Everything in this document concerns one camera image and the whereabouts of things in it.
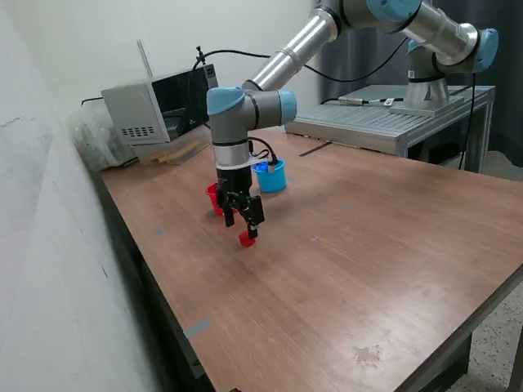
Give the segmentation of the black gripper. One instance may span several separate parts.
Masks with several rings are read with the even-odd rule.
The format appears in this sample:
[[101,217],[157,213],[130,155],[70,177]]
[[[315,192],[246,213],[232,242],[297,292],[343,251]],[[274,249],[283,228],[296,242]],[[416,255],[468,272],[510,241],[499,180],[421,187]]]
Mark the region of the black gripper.
[[224,216],[226,227],[235,224],[234,212],[229,204],[228,194],[242,194],[239,196],[239,214],[247,224],[250,240],[257,237],[257,227],[264,221],[262,198],[260,196],[249,196],[252,184],[250,166],[234,170],[217,169],[217,204]]

